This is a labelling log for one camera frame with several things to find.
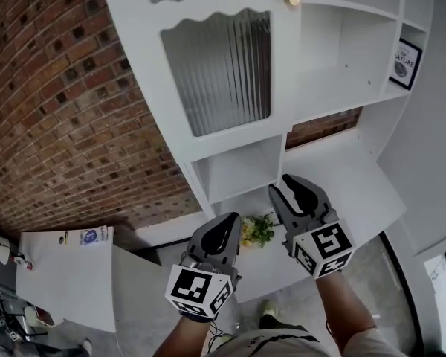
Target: floor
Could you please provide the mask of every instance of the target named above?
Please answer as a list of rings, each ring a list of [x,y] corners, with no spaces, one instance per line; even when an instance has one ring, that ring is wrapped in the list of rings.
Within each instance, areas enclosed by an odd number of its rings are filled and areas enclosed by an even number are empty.
[[[185,247],[185,244],[178,244],[159,249],[158,257],[163,267],[168,268],[173,263],[178,263]],[[343,273],[369,308],[384,337],[404,353],[410,353],[416,340],[413,322],[404,293],[379,238],[358,249]],[[280,321],[302,324],[319,339],[332,356],[339,356],[332,337],[326,331],[322,302],[315,283],[310,278],[243,304],[238,304],[233,297],[220,312],[216,320],[217,326],[233,334],[256,329],[256,309],[266,298],[274,301],[279,307]],[[141,319],[135,324],[118,323],[117,336],[123,355],[150,357],[177,320],[178,313],[168,306],[151,326],[145,324],[146,319]],[[68,321],[51,330],[49,341],[57,347],[72,347],[84,338],[93,342],[96,356],[120,356],[116,335]]]

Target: picture frame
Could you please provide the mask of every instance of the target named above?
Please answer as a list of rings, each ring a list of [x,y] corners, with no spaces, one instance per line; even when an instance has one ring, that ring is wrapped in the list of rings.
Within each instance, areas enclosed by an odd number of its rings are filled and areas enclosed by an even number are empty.
[[[418,72],[422,53],[423,50],[418,46],[405,39],[400,39],[398,50],[395,53],[390,80],[406,90],[411,90]]]

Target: white cabinet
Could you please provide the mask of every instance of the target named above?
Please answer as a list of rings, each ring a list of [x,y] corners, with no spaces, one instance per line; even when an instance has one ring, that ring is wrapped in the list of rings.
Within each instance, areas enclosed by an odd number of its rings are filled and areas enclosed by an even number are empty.
[[[344,157],[344,170],[376,178],[384,192],[372,192],[380,223],[402,213],[376,158],[410,94],[389,81],[398,40],[425,48],[433,0],[107,2],[152,114],[208,217],[270,211],[267,186],[279,184],[287,163],[309,165],[285,155],[292,126],[360,106],[356,132],[296,152],[333,162],[337,147],[327,144],[349,144],[358,157]],[[334,194],[349,188],[330,168],[309,172],[330,181]]]

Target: shoe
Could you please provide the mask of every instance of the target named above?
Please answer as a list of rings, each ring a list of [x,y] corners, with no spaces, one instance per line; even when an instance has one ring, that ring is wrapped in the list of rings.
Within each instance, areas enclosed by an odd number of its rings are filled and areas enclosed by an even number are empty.
[[[86,340],[84,340],[83,345],[81,345],[81,346],[84,348],[84,350],[86,352],[88,352],[89,357],[91,357],[92,356],[92,344],[91,344],[91,342],[88,339],[86,339]]]
[[[262,318],[264,315],[271,315],[273,318],[276,318],[278,310],[276,304],[274,304],[270,300],[264,300],[261,303],[261,309],[259,311],[260,317]]]

